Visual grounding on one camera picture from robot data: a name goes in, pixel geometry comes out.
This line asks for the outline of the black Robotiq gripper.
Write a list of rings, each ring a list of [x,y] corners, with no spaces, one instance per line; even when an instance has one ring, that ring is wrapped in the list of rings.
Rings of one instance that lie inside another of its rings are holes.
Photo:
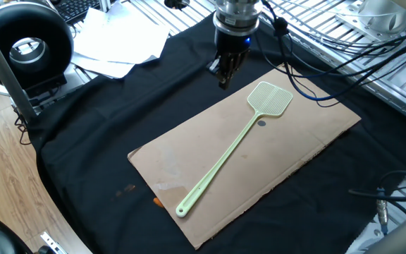
[[[217,75],[219,87],[227,90],[238,69],[239,59],[244,59],[250,51],[251,35],[239,37],[216,30],[214,42],[215,59],[207,64],[206,69],[210,74]]]

